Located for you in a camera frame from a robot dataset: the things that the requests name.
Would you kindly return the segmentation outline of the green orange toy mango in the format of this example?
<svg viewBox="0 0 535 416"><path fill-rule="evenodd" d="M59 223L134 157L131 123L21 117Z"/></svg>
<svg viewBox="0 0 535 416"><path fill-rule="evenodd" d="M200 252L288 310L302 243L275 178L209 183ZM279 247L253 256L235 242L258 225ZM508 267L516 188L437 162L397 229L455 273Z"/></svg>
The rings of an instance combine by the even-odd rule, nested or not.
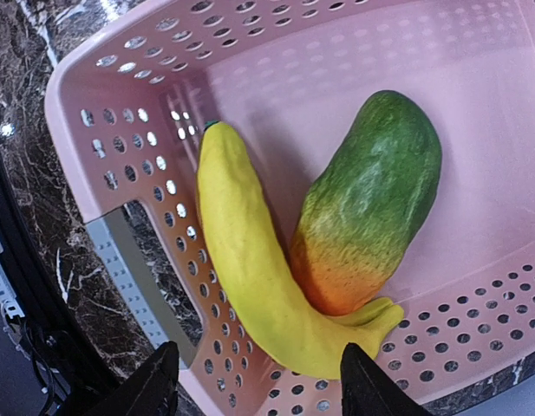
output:
<svg viewBox="0 0 535 416"><path fill-rule="evenodd" d="M310 304L344 316L395 273L437 196L440 138L421 107L373 93L311 184L290 244L292 275Z"/></svg>

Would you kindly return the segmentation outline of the yellow toy banana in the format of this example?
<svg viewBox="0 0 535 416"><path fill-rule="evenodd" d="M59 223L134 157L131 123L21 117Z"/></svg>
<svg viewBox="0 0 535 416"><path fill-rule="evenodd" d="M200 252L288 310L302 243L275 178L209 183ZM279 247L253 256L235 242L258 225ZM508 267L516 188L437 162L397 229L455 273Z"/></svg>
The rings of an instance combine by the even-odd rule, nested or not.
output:
<svg viewBox="0 0 535 416"><path fill-rule="evenodd" d="M247 334L274 361L299 374L338 380L348 344L376 358L403 319L403 308L383 298L344 325L310 305L278 242L245 142L222 121L203 135L197 194L217 278Z"/></svg>

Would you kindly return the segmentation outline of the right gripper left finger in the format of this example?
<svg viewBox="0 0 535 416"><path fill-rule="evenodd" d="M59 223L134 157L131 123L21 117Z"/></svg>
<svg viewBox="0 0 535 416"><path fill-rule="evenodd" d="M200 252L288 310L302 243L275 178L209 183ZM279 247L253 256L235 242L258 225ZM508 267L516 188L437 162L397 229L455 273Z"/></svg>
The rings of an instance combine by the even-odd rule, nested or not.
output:
<svg viewBox="0 0 535 416"><path fill-rule="evenodd" d="M178 379L178 345L167 341L96 405L93 415L175 415L179 403Z"/></svg>

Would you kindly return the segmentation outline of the black front rail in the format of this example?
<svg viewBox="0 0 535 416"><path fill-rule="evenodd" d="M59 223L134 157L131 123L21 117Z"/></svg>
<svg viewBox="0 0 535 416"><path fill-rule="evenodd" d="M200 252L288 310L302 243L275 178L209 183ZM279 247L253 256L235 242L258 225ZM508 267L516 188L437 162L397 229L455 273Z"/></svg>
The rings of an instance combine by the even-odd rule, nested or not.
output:
<svg viewBox="0 0 535 416"><path fill-rule="evenodd" d="M31 372L48 392L41 415L91 415L118 382L91 348L52 287L28 233L0 157L0 263L25 317L6 319L19 327Z"/></svg>

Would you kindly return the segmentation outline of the pink plastic basket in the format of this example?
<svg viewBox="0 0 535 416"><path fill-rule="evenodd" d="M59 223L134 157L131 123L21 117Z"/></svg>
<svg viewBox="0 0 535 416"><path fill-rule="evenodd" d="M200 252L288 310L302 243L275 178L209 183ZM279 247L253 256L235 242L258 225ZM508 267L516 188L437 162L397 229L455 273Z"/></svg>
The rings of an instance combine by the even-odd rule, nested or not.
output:
<svg viewBox="0 0 535 416"><path fill-rule="evenodd" d="M337 415L335 381L245 332L196 212L206 122L238 129L291 239L303 196L375 91L415 101L438 196L383 289L406 312L379 366L448 415L535 374L535 1L147 1L65 56L45 116L86 229L208 415Z"/></svg>

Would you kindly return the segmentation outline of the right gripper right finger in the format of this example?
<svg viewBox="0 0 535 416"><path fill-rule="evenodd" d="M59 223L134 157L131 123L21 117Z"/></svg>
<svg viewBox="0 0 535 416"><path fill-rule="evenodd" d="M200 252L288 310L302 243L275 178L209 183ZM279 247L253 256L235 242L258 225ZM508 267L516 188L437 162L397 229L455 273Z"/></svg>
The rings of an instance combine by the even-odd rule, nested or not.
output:
<svg viewBox="0 0 535 416"><path fill-rule="evenodd" d="M431 416L408 397L355 343L340 365L343 416Z"/></svg>

